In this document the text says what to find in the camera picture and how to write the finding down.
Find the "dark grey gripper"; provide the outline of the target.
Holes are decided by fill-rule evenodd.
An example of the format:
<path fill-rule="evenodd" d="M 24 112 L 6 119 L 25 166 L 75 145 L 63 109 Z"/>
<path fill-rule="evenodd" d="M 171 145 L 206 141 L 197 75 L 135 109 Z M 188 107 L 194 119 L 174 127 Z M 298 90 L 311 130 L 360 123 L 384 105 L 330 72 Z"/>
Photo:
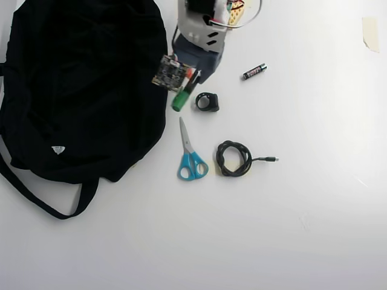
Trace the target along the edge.
<path fill-rule="evenodd" d="M 216 71 L 223 56 L 222 51 L 206 51 L 190 43 L 181 34 L 174 39 L 172 49 L 180 62 L 191 67 L 186 71 L 189 91 L 193 91 L 197 84 L 204 83 Z"/>

